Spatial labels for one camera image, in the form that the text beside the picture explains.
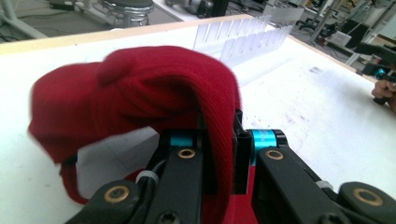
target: chair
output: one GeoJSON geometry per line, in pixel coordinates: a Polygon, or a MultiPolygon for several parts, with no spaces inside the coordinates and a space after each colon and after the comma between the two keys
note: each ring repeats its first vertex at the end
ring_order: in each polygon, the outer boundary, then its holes
{"type": "Polygon", "coordinates": [[[154,10],[152,0],[98,0],[98,3],[111,12],[122,14],[123,27],[131,27],[133,22],[140,26],[149,25],[149,13],[154,10]]]}

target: red garment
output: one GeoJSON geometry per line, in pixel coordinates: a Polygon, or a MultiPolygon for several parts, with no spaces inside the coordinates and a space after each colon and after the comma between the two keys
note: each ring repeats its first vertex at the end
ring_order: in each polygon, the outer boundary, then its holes
{"type": "Polygon", "coordinates": [[[121,49],[102,63],[71,64],[40,78],[29,131],[55,163],[63,164],[69,196],[85,203],[75,164],[64,163],[81,147],[146,126],[158,133],[196,128],[200,109],[213,136],[219,186],[217,195],[204,197],[203,222],[232,223],[233,116],[239,107],[235,77],[215,59],[178,47],[121,49]]]}

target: red fabric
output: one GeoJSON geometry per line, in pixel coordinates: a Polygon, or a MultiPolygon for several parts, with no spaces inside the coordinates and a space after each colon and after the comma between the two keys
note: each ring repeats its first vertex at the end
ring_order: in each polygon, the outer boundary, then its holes
{"type": "MultiPolygon", "coordinates": [[[[178,47],[121,49],[102,63],[71,64],[40,78],[33,87],[29,131],[62,163],[110,135],[146,126],[159,133],[195,128],[200,109],[213,136],[219,186],[217,195],[204,198],[203,221],[232,223],[233,116],[239,107],[233,73],[217,60],[178,47]]],[[[83,203],[75,168],[64,165],[62,175],[70,197],[83,203]]]]}

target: red cloth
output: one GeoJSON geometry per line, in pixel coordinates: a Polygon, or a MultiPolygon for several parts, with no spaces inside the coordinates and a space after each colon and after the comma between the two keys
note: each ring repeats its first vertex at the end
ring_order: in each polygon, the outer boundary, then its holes
{"type": "Polygon", "coordinates": [[[233,116],[239,107],[235,77],[215,59],[178,47],[121,49],[102,63],[71,64],[40,78],[33,87],[29,131],[63,164],[69,196],[85,203],[74,164],[64,163],[81,147],[146,126],[159,133],[196,128],[200,109],[212,136],[219,186],[217,195],[204,197],[203,222],[232,223],[239,197],[232,197],[233,116]]]}

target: hand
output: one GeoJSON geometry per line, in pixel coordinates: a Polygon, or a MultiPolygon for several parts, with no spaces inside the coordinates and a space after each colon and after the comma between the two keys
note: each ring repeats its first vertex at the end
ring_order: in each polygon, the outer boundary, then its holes
{"type": "Polygon", "coordinates": [[[388,82],[386,80],[377,81],[372,91],[372,95],[379,99],[388,97],[390,109],[396,113],[396,86],[394,83],[388,82]]]}

